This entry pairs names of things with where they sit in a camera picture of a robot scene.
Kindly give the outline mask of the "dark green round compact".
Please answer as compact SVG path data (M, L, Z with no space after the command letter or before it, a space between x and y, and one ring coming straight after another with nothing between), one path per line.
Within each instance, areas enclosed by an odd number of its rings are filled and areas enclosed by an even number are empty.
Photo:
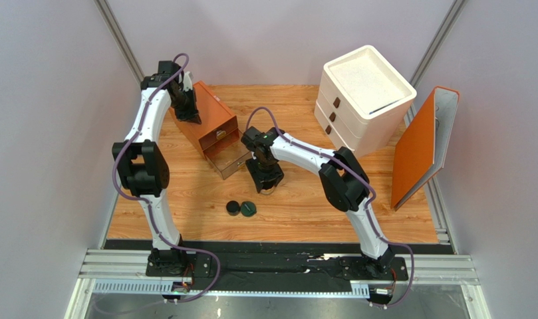
M243 201L240 205L240 211L244 217L252 217L257 213L257 207L252 201Z

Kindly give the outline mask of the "gold round jar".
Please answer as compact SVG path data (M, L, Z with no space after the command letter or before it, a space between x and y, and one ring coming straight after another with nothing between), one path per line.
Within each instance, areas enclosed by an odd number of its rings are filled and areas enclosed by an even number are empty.
M272 187L270 189L262 189L259 193L262 195L270 195L274 192L275 188Z

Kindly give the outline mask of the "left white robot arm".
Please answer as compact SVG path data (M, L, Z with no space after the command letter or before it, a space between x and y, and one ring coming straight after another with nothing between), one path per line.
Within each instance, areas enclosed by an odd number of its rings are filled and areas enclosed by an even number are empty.
M181 122L202 122L192 76L185 67L174 60L162 60L155 74L144 77L133 127L123 142L112 147L114 187L124 198L141 204L152 231L148 266L176 274L187 267L188 258L170 213L170 169L158 139L169 110Z

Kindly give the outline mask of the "orange drawer box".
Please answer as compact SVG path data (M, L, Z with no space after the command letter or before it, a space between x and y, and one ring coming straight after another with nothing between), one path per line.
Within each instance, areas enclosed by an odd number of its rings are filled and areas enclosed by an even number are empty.
M233 110L203 81L194 84L194 92L201 124L179 121L173 108L169 113L182 134L205 159L221 153L239 139L238 121Z

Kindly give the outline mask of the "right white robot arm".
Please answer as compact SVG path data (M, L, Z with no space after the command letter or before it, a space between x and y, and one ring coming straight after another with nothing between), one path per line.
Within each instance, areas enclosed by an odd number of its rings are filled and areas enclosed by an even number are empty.
M360 243L362 255L379 270L386 270L394 258L372 210L375 194L369 178L351 150L318 148L293 138L277 128L260 132L248 128L241 143L251 152L245 162L258 193L276 188L284 178L280 162L306 169L320 178L327 201L346 213Z

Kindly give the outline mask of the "clear bottom drawer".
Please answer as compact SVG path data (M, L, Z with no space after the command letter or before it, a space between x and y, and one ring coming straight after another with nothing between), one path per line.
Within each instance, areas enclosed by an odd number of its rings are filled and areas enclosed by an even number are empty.
M251 152L241 142L212 146L204 154L222 180L237 172L251 158Z

